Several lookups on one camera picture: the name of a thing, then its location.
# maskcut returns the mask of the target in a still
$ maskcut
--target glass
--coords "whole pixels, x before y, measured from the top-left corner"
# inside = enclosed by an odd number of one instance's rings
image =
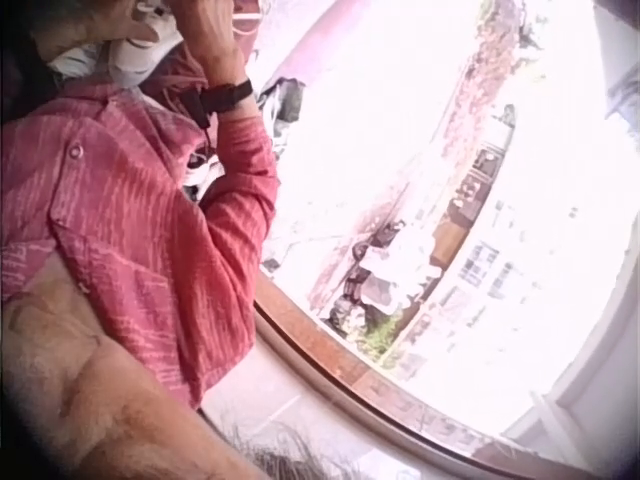
[[[599,472],[558,449],[540,412],[560,409],[550,398],[634,260],[636,126],[602,92],[635,60],[612,73],[613,55],[576,55],[609,48],[599,7],[539,2],[535,39],[514,46],[518,68],[498,88],[484,57],[461,47],[476,31],[469,19],[453,31],[436,21],[461,9],[433,15],[425,3],[374,2],[307,85],[279,160],[263,265],[273,283],[258,301],[323,368],[427,441],[538,478]],[[504,40],[482,38],[492,52]],[[493,105],[469,93],[483,75]],[[489,151],[491,168],[477,155]],[[469,178],[484,196],[462,188]],[[458,215],[470,199],[479,208]],[[273,303],[282,295],[286,308]]]

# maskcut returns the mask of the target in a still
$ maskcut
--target shirt sleeve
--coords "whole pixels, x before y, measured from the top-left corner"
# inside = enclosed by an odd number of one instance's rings
[[[252,299],[280,185],[262,117],[220,123],[217,153],[225,175],[214,181],[200,207],[214,247],[241,289],[237,293]]]

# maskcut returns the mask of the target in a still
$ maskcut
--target patterned shirt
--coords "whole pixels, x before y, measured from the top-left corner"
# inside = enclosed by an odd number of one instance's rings
[[[107,334],[192,407],[253,344],[279,185],[262,119],[226,122],[225,175],[190,202],[202,143],[191,120],[86,81],[2,129],[3,302],[57,251]]]

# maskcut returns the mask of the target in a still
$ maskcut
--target wristwatch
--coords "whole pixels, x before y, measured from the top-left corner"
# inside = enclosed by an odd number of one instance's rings
[[[182,92],[179,98],[189,116],[200,128],[207,130],[211,126],[209,117],[212,114],[230,112],[252,94],[251,80],[246,80],[240,85],[220,85],[200,92],[190,88]]]

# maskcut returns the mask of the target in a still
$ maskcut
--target person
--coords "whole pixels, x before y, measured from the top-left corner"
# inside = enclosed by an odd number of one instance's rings
[[[30,32],[45,62],[149,39],[130,0],[72,3],[89,10]],[[211,118],[225,175],[198,205],[181,191],[206,138],[180,95],[247,75],[232,0],[168,3],[184,42],[140,86],[164,108],[96,77],[3,124],[3,407],[73,478],[329,478],[308,449],[243,455],[195,411],[254,342],[279,182],[248,95]]]

